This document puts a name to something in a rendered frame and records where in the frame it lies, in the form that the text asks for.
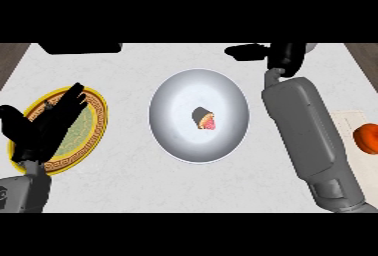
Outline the orange round fruit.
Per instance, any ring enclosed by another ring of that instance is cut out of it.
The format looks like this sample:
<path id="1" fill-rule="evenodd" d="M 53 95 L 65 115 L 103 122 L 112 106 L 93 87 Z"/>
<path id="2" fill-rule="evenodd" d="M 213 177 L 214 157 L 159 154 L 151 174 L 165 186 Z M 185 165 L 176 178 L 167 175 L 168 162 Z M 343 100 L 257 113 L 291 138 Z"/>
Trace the orange round fruit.
<path id="1" fill-rule="evenodd" d="M 378 154 L 378 124 L 363 124 L 353 132 L 359 149 L 368 154 Z"/>

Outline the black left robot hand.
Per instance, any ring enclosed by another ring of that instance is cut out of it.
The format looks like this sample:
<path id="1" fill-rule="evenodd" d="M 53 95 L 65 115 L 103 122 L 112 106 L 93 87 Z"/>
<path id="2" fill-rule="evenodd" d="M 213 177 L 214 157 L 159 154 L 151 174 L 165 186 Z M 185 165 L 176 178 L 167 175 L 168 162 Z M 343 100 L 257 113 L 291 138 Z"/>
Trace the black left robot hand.
<path id="1" fill-rule="evenodd" d="M 1 133 L 15 143 L 12 161 L 47 162 L 61 146 L 68 129 L 87 107 L 84 86 L 75 83 L 58 103 L 44 102 L 44 110 L 34 120 L 10 105 L 0 106 Z"/>

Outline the white oval bowl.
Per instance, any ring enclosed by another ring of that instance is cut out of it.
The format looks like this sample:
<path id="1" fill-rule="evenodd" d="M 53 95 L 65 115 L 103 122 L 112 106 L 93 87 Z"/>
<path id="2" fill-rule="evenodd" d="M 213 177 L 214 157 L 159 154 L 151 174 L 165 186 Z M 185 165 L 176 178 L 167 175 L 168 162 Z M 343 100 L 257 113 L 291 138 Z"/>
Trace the white oval bowl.
<path id="1" fill-rule="evenodd" d="M 198 107 L 214 113 L 214 130 L 196 127 Z M 248 123 L 245 96 L 221 73 L 190 69 L 162 82 L 151 100 L 149 126 L 159 146 L 179 160 L 211 163 L 224 158 L 244 140 Z"/>

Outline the round gold-rimmed green placemat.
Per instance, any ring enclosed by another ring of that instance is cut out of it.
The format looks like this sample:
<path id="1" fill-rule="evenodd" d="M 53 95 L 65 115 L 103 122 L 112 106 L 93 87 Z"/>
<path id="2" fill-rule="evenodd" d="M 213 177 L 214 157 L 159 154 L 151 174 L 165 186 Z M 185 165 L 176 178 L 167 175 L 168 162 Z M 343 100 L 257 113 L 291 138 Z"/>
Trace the round gold-rimmed green placemat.
<path id="1" fill-rule="evenodd" d="M 30 121 L 34 121 L 37 116 L 43 113 L 46 101 L 50 105 L 55 105 L 68 89 L 69 86 L 62 87 L 44 94 L 38 100 L 35 100 L 24 111 L 24 116 Z M 108 106 L 105 98 L 90 87 L 84 87 L 83 94 L 86 94 L 87 107 L 81 111 L 81 114 L 68 129 L 68 133 L 50 161 L 44 163 L 44 170 L 49 176 L 65 172 L 84 160 L 96 148 L 106 130 Z M 15 143 L 9 140 L 9 161 L 16 171 L 25 174 L 25 167 L 10 160 L 13 152 Z"/>

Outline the black appliance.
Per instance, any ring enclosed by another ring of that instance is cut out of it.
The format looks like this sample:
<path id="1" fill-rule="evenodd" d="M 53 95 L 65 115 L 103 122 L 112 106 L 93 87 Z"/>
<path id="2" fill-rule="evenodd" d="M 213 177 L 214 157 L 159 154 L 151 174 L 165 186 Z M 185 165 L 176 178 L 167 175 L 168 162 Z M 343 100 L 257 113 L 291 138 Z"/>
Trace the black appliance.
<path id="1" fill-rule="evenodd" d="M 40 43 L 44 51 L 52 55 L 118 53 L 121 43 Z"/>

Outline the pink-frosted cupcake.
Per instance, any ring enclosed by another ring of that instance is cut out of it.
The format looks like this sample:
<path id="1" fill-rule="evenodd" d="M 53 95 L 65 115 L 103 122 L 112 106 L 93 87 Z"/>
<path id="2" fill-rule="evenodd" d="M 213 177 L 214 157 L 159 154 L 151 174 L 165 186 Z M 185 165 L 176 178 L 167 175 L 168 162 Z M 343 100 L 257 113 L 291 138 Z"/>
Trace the pink-frosted cupcake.
<path id="1" fill-rule="evenodd" d="M 205 108 L 198 107 L 193 110 L 192 119 L 199 129 L 204 129 L 204 130 L 216 129 L 214 113 L 210 112 Z"/>

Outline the beige rectangular mat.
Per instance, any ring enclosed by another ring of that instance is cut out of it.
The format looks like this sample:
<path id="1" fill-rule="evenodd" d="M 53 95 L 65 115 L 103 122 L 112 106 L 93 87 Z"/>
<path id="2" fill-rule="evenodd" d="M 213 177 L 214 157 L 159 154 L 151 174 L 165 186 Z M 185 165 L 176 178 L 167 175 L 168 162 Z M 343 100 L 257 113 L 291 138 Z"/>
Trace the beige rectangular mat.
<path id="1" fill-rule="evenodd" d="M 353 132 L 368 123 L 362 111 L 334 111 L 331 118 L 343 138 L 348 164 L 366 201 L 378 208 L 378 155 L 365 153 L 354 142 Z"/>

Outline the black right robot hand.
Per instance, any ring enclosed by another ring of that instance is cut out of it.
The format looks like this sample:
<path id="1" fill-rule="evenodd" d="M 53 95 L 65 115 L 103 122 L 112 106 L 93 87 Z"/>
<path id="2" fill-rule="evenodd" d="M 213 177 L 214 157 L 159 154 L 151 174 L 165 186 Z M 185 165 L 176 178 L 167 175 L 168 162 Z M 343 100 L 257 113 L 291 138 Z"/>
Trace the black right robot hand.
<path id="1" fill-rule="evenodd" d="M 272 43 L 270 46 L 264 46 L 258 43 L 252 43 L 227 47 L 224 53 L 232 56 L 236 61 L 267 60 L 267 69 L 284 69 L 282 77 L 291 78 L 303 65 L 306 44 Z"/>

